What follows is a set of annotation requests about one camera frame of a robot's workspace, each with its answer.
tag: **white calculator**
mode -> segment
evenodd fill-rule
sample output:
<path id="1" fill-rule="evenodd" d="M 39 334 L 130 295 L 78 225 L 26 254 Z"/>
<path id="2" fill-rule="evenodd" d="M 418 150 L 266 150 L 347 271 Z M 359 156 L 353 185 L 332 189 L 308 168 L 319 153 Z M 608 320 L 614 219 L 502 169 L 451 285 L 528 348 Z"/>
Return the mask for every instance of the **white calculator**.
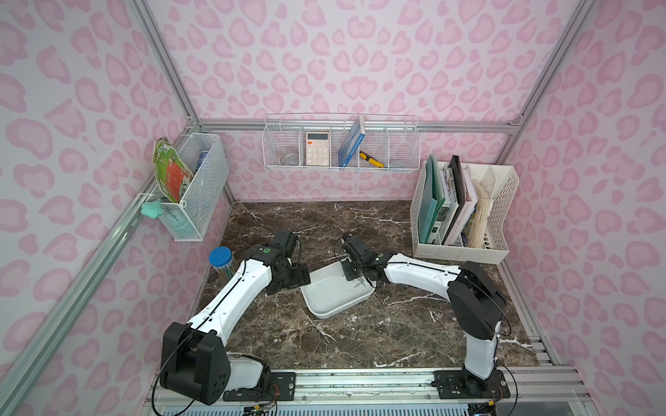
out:
<path id="1" fill-rule="evenodd" d="M 305 143 L 306 166 L 330 166 L 328 132 L 307 132 Z"/>

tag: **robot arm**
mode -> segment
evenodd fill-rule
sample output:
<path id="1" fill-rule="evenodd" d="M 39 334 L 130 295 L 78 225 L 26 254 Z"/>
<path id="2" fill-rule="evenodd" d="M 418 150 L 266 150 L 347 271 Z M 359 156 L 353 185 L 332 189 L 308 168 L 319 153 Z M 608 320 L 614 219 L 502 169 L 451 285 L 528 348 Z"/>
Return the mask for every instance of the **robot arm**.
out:
<path id="1" fill-rule="evenodd" d="M 310 284 L 307 266 L 290 261 L 297 241 L 295 234 L 279 231 L 270 244 L 251 248 L 234 277 L 201 312 L 185 325 L 171 324 L 163 338 L 162 387 L 207 405 L 225 391 L 247 389 L 256 394 L 253 397 L 268 391 L 268 365 L 256 358 L 229 357 L 224 345 L 264 288 L 271 295 L 282 288 Z M 406 284 L 451 302 L 458 323 L 467 332 L 462 382 L 472 397 L 481 397 L 488 390 L 488 380 L 501 374 L 496 369 L 496 333 L 506 299 L 480 265 L 444 266 L 389 251 L 377 253 L 352 234 L 345 234 L 343 248 L 349 255 L 342 262 L 347 280 L 364 277 Z M 457 388 L 458 381 L 454 384 L 451 389 Z"/>
<path id="2" fill-rule="evenodd" d="M 310 283 L 308 268 L 292 265 L 290 257 L 298 237 L 279 231 L 265 246 L 252 247 L 233 278 L 217 296 L 183 325 L 174 322 L 162 344 L 160 384 L 207 405 L 225 391 L 268 391 L 270 368 L 254 358 L 229 357 L 224 346 L 252 300 L 266 288 L 274 294 L 282 288 Z"/>
<path id="3" fill-rule="evenodd" d="M 451 302 L 458 323 L 467 333 L 464 371 L 470 389 L 484 389 L 496 370 L 496 333 L 506 307 L 506 298 L 477 263 L 445 266 L 415 260 L 389 251 L 375 252 L 359 236 L 345 234 L 342 247 L 349 255 L 345 267 L 348 280 L 364 276 L 370 280 L 406 284 L 442 296 Z"/>

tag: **pink leopard print wallpaper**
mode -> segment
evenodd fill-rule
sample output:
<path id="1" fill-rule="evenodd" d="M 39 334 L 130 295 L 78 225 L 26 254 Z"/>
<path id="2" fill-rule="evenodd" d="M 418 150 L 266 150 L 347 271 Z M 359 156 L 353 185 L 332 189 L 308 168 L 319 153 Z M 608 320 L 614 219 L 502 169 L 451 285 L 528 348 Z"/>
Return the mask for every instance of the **pink leopard print wallpaper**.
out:
<path id="1" fill-rule="evenodd" d="M 150 0 L 202 118 L 511 120 L 574 0 Z"/>
<path id="2" fill-rule="evenodd" d="M 608 416 L 666 407 L 664 22 L 605 0 L 511 160 L 510 267 Z"/>
<path id="3" fill-rule="evenodd" d="M 236 200 L 411 200 L 418 179 L 412 173 L 269 170 L 264 167 L 261 132 L 218 132 L 231 172 L 227 184 Z M 421 159 L 459 154 L 464 162 L 492 163 L 505 134 L 422 133 Z"/>
<path id="4" fill-rule="evenodd" d="M 0 3 L 1 379 L 184 119 L 123 0 Z"/>
<path id="5" fill-rule="evenodd" d="M 138 414 L 162 335 L 189 319 L 230 213 L 220 199 L 203 242 L 145 218 L 16 416 Z"/>

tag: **marble tabletop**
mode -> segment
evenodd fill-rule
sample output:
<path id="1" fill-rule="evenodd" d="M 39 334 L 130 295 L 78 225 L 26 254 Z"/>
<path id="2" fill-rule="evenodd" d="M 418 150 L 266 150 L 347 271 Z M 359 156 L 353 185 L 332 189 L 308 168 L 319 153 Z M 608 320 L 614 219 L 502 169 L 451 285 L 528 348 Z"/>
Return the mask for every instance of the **marble tabletop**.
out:
<path id="1" fill-rule="evenodd" d="M 376 250 L 411 256 L 409 207 L 409 201 L 237 203 L 220 245 L 241 259 L 249 247 L 270 241 L 268 230 L 246 228 L 264 224 L 297 233 L 301 261 L 311 271 L 336 261 L 334 244 L 344 232 L 359 234 Z M 337 252 L 342 253 L 340 243 Z M 498 269 L 484 270 L 507 294 Z M 199 310 L 225 283 L 211 272 Z M 500 338 L 497 356 L 506 365 L 538 365 L 511 301 L 506 315 L 512 334 Z M 505 324 L 501 331 L 508 332 Z M 308 310 L 300 289 L 262 292 L 238 321 L 226 350 L 261 357 L 273 368 L 458 367 L 465 360 L 465 338 L 451 305 L 439 296 L 379 283 L 370 299 L 328 319 Z"/>

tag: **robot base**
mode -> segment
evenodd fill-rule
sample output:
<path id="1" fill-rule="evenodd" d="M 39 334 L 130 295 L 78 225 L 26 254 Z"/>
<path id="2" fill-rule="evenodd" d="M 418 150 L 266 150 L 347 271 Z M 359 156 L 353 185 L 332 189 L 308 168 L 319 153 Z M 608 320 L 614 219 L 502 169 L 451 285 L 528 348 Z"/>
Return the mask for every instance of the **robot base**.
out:
<path id="1" fill-rule="evenodd" d="M 435 371 L 433 387 L 440 399 L 508 399 L 511 397 L 504 373 L 495 369 L 487 380 L 481 380 L 468 371 Z"/>
<path id="2" fill-rule="evenodd" d="M 280 389 L 280 396 L 278 401 L 292 401 L 294 400 L 294 389 L 296 386 L 296 373 L 270 373 L 268 381 L 268 391 L 271 394 L 275 393 L 273 385 L 278 386 Z M 223 401 L 257 401 L 267 400 L 270 401 L 272 397 L 270 394 L 257 394 L 253 389 L 237 389 L 225 391 L 222 395 Z"/>

